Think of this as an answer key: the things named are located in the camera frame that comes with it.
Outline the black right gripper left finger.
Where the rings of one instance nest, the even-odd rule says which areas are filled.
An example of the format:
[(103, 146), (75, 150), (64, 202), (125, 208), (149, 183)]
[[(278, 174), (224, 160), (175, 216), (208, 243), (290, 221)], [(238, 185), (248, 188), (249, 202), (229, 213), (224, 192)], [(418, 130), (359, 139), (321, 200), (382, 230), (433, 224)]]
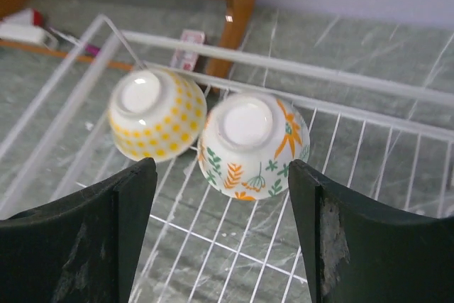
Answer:
[(1, 222), (2, 302), (127, 302), (157, 187), (145, 158)]

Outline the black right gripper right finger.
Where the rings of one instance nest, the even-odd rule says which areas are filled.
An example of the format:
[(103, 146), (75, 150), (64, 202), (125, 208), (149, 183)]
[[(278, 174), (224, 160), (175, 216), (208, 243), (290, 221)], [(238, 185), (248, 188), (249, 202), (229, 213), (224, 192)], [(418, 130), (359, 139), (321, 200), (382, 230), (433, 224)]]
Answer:
[(452, 302), (453, 218), (413, 214), (301, 160), (289, 194), (313, 302)]

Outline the yellow sun pattern bowl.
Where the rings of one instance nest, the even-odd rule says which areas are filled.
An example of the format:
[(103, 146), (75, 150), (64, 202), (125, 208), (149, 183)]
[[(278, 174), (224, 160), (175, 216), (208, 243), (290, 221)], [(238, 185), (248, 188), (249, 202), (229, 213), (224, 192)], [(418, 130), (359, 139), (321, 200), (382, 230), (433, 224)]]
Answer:
[(108, 119), (123, 155), (159, 163), (192, 146), (207, 111), (205, 95), (193, 80), (152, 68), (130, 72), (118, 82), (109, 99)]

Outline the orange flower green leaf bowl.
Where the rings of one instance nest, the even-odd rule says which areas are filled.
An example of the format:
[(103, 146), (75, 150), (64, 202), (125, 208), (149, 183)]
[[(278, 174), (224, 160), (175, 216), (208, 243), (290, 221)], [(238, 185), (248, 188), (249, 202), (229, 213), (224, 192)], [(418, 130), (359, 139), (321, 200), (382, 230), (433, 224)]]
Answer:
[(209, 112), (197, 143), (200, 170), (220, 193), (239, 200), (288, 189), (289, 164), (310, 154), (308, 126), (288, 101), (271, 94), (233, 94)]

